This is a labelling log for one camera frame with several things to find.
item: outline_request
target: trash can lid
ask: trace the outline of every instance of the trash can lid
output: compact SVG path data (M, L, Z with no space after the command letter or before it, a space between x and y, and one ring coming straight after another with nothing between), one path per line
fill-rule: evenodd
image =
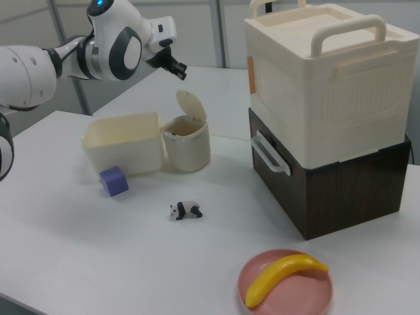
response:
M177 91L177 100L181 109L196 121L205 121L207 116L203 104L191 92L179 90Z

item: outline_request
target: small trash can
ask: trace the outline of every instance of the small trash can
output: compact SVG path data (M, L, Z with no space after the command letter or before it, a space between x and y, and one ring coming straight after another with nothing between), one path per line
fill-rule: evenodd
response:
M163 127L163 140L172 166L184 172L194 172L210 161L207 116L200 100L191 92L177 91L177 100L186 115Z

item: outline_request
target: cable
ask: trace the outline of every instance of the cable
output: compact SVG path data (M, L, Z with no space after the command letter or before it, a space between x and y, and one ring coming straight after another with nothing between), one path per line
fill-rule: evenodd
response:
M413 145L411 145L411 146L409 147L409 150L410 150L410 152L411 152L411 162L413 163L413 165L415 165L415 162L414 162L414 151L413 151Z
M15 106L12 106L12 105L2 105L2 104L0 104L0 107L8 108L10 110L16 110L17 112L30 112L31 110L36 109L38 107L38 105L29 107L29 108L19 108L19 107L15 107Z
M92 36L93 36L93 29L92 29L91 33L87 37L81 39L81 41L82 40L87 40L88 38L90 39ZM73 49L70 50L65 56L63 56L63 58L61 58L61 62L65 61L65 59L67 59L67 57L69 57L69 55L71 55L72 53L74 53L74 51L76 49L77 49L77 45L75 47L73 47Z

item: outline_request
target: cream storage box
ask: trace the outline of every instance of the cream storage box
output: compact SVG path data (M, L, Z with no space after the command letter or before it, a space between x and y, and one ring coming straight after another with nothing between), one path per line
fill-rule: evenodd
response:
M338 5L245 19L251 108L306 169L404 141L419 36Z

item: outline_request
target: dark brown box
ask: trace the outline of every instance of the dark brown box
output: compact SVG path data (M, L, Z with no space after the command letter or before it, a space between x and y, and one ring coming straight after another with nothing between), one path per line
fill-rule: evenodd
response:
M291 176L273 173L252 149L259 176L310 240L400 209L411 141L355 159L304 169L249 109L251 138L259 131L290 166Z

